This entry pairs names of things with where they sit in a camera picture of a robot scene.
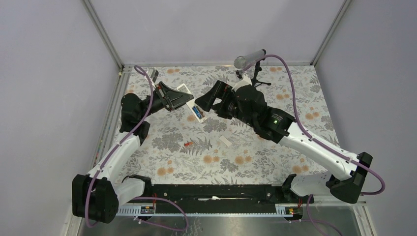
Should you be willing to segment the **white remote control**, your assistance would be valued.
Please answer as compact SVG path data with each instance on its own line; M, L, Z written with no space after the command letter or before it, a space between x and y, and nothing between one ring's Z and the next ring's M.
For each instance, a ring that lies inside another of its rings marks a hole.
M189 90L189 88L186 86L186 84L181 84L180 86L178 86L177 88L176 88L176 90L177 91L180 91L180 92L184 92L184 93L188 93L188 94L191 94L192 95L192 92ZM195 103L195 98L193 98L193 99L191 99L190 101L188 101L187 103L186 103L186 105L189 107L189 109L190 109L190 111L192 112L192 114L193 114L193 116L197 119L197 121L199 122L199 123L202 123L202 122L204 122L208 117L206 116L206 114L205 114L205 112ZM198 110L199 110L199 112L201 113L201 115L202 115L202 118L201 119L199 119L196 115L195 115L195 113L194 113L194 111L192 110L192 107L193 106L196 106L197 108L198 108Z

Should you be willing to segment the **white battery cover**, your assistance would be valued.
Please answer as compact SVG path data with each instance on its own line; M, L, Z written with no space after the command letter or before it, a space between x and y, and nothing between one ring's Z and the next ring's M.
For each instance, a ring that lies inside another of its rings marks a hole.
M221 136L220 138L219 138L219 140L221 141L221 142L223 142L227 147L229 147L232 143L226 138L226 137L224 137L224 136Z

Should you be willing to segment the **blue battery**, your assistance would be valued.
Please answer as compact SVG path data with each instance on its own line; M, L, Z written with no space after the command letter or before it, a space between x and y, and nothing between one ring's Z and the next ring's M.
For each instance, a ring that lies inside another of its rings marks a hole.
M196 115L199 119L201 119L201 118L202 118L202 115L201 115L201 113L199 112L199 110L198 110L198 108L197 108L196 106L193 106L193 107L192 107L192 110L194 111L195 115Z

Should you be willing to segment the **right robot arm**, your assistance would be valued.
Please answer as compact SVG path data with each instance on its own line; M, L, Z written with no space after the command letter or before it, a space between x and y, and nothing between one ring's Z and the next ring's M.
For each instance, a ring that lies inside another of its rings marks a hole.
M309 195L332 195L357 203L373 157L343 151L307 130L287 112L267 105L263 93L252 85L237 83L234 88L217 81L213 88L195 100L204 111L214 110L226 119L238 119L265 140L292 148L326 169L325 173L289 175L282 184L284 200L293 203Z

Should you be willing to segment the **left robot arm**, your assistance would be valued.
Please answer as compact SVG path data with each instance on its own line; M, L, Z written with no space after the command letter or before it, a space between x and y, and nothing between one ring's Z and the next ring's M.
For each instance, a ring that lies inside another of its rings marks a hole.
M187 87L173 89L163 82L154 85L145 99L134 93L124 95L118 141L87 174L76 175L72 181L72 214L110 223L125 203L134 198L150 200L153 190L149 177L132 175L117 184L118 174L148 136L150 124L145 118L162 109L172 112L193 98Z

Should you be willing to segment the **silver microphone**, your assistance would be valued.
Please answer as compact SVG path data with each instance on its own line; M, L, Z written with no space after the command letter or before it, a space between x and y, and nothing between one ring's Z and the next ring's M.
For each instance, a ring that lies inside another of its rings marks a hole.
M266 55L266 50L261 49L245 56L239 56L234 60L234 67L236 69L243 69L250 63L262 58Z

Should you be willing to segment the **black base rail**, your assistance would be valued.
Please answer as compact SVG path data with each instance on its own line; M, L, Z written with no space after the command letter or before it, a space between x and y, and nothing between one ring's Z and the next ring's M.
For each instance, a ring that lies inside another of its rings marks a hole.
M276 213L276 205L307 203L308 196L297 196L288 187L271 184L155 184L143 196L156 197L151 204L157 213L178 213L171 203L187 214L262 214Z

